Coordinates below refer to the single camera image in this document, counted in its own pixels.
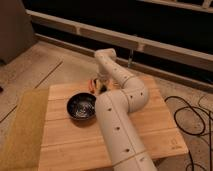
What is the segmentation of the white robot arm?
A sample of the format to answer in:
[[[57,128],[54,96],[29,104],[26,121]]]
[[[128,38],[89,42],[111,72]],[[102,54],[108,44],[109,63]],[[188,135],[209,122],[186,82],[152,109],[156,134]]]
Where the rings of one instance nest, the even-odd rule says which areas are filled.
[[[128,114],[142,109],[149,93],[142,80],[115,62],[114,49],[97,50],[101,80],[112,77],[120,89],[102,93],[96,99],[96,117],[114,171],[157,171]]]

